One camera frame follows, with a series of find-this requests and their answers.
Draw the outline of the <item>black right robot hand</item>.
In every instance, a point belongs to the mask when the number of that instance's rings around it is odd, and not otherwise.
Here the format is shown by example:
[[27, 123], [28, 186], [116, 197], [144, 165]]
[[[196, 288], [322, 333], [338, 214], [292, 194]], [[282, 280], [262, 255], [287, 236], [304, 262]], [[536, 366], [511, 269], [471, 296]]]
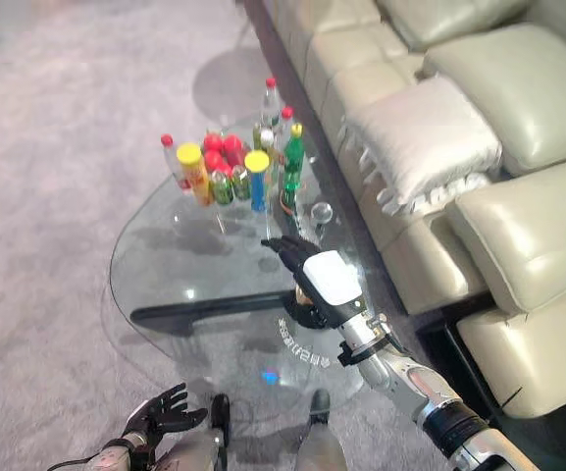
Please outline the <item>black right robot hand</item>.
[[288, 235], [262, 239], [261, 244], [279, 255], [325, 326], [337, 329], [365, 310], [357, 276], [336, 250]]

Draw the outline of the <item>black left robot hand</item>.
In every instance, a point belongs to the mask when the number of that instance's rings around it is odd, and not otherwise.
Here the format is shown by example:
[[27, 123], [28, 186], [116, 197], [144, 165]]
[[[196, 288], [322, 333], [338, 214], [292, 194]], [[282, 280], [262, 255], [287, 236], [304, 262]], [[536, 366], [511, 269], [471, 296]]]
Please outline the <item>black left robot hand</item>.
[[141, 403], [129, 416], [123, 437], [139, 434], [156, 446], [167, 434], [181, 433], [200, 425], [208, 416], [206, 408], [189, 409], [186, 383], [180, 383]]

